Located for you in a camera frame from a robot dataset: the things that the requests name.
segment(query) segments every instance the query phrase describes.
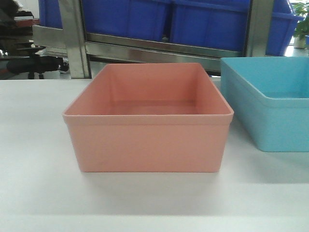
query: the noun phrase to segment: plant pot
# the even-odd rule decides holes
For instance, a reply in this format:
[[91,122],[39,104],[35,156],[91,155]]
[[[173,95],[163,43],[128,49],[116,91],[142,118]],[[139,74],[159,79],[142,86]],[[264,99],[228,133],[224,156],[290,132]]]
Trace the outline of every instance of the plant pot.
[[294,48],[305,48],[305,47],[306,47],[306,38],[299,39],[299,37],[295,37]]

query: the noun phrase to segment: pink plastic bin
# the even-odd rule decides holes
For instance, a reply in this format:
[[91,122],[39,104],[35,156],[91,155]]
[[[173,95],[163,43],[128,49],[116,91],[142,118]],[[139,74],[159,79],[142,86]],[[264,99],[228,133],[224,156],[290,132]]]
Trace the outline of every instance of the pink plastic bin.
[[83,172],[217,172],[233,110],[198,63],[109,64],[65,110]]

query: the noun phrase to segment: metal post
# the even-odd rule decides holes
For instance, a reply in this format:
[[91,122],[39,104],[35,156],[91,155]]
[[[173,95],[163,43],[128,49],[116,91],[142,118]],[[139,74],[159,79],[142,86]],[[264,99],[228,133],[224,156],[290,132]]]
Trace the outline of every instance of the metal post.
[[80,0],[58,0],[72,78],[91,78]]
[[264,57],[274,0],[251,0],[244,55]]

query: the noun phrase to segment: floor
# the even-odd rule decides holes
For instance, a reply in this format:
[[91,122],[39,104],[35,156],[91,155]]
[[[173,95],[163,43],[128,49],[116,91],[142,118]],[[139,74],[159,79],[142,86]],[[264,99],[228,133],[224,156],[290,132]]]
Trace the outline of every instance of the floor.
[[[293,46],[288,46],[285,55],[287,57],[304,57],[309,55],[309,50],[294,48]],[[7,61],[0,61],[0,71],[6,68]],[[101,62],[91,62],[91,73],[92,76],[96,76],[98,72],[106,65],[106,63]],[[71,75],[60,73],[59,71],[46,72],[44,73],[45,79],[71,79]],[[27,80],[28,73],[21,73],[19,75],[14,75],[12,73],[1,73],[0,80]]]

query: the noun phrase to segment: potted plant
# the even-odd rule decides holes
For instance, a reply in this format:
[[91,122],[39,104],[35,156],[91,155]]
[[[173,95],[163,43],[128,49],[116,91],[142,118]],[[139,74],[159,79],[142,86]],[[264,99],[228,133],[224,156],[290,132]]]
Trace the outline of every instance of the potted plant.
[[303,21],[297,23],[294,32],[294,47],[305,48],[306,35],[309,35],[309,0],[298,0],[298,2],[294,4],[294,10],[297,16],[305,18]]

